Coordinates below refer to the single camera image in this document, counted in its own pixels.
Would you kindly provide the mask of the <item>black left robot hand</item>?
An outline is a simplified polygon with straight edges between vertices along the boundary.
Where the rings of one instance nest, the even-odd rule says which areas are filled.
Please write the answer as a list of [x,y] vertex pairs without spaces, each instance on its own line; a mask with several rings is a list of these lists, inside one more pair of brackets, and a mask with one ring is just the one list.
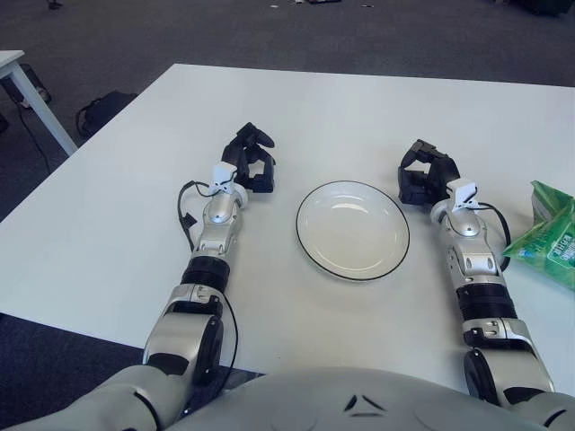
[[[224,148],[221,161],[236,168],[234,182],[254,193],[272,193],[275,187],[275,159],[266,148],[274,148],[270,136],[258,129],[253,123],[246,123],[236,137]],[[263,162],[263,173],[250,174],[250,166]]]

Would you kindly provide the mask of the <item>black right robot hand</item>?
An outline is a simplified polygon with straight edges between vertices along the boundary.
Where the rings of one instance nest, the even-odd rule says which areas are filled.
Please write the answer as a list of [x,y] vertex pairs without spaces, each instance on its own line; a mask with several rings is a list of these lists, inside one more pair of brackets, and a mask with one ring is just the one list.
[[[428,163],[429,170],[408,170],[414,162]],[[447,184],[460,178],[456,163],[427,141],[418,139],[398,167],[399,199],[415,206],[435,205],[449,197]]]

